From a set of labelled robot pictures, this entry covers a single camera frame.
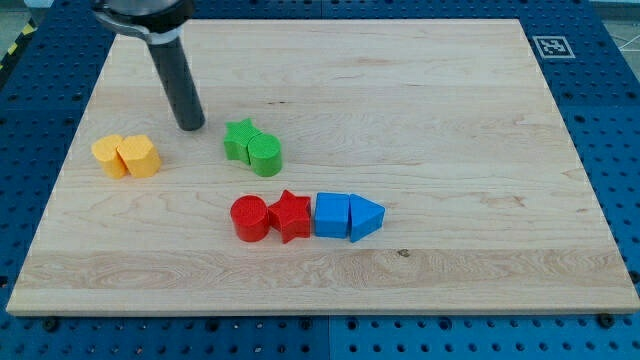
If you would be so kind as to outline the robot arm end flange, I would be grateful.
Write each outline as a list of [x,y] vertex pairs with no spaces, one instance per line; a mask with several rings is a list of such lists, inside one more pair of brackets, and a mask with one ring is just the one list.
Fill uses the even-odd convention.
[[176,39],[195,13],[194,0],[92,0],[89,5],[106,29],[151,45]]

